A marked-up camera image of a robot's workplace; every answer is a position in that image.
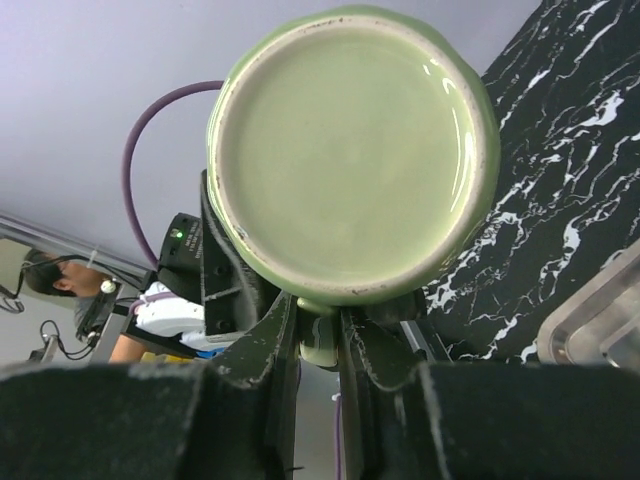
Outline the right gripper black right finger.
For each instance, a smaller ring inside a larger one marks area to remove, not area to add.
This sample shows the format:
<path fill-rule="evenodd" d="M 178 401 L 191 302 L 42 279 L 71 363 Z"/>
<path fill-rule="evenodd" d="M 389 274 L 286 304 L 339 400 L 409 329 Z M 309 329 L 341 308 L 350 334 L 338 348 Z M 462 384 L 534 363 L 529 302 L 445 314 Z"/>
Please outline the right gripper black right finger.
<path fill-rule="evenodd" d="M 341 313 L 351 479 L 635 479 L 639 377 L 613 367 L 431 363 Z"/>

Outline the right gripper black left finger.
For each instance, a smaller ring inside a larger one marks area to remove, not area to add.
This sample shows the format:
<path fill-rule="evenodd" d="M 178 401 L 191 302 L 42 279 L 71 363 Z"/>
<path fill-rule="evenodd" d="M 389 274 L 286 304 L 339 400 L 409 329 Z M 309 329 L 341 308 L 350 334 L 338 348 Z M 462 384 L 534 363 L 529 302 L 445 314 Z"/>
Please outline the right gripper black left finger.
<path fill-rule="evenodd" d="M 1 373 L 5 479 L 289 479 L 296 303 L 279 295 L 222 354 Z"/>

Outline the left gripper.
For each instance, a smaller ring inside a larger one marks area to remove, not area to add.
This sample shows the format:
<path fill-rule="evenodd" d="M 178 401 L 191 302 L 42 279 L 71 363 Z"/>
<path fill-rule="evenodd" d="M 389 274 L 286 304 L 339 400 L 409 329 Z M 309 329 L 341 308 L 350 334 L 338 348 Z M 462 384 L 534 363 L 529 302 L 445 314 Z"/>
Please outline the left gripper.
<path fill-rule="evenodd" d="M 261 318 L 257 277 L 241 260 L 221 226 L 200 174 L 201 219 L 178 213 L 164 237 L 157 277 L 171 292 L 204 306 L 208 336 L 248 331 Z"/>

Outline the light green mug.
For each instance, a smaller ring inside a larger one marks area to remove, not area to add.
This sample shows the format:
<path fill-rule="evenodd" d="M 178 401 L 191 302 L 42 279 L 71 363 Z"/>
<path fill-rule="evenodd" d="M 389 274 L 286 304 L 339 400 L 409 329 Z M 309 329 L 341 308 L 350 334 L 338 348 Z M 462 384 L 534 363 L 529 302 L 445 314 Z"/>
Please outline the light green mug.
<path fill-rule="evenodd" d="M 310 313 L 304 359 L 333 367 L 338 308 L 428 284 L 481 227 L 500 140 L 478 74 L 441 33 L 347 5 L 285 24 L 234 66 L 207 154 L 216 219 Z"/>

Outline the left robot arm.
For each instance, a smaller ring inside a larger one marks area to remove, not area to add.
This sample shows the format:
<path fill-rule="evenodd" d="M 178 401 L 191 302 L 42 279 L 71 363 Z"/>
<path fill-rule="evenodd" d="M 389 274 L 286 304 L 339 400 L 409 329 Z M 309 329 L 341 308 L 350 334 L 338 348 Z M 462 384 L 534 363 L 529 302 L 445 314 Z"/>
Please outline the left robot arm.
<path fill-rule="evenodd" d="M 251 330 L 278 289 L 240 258 L 209 202 L 201 175 L 200 215 L 169 224 L 157 269 L 130 308 L 141 338 L 176 355 L 211 358 Z"/>

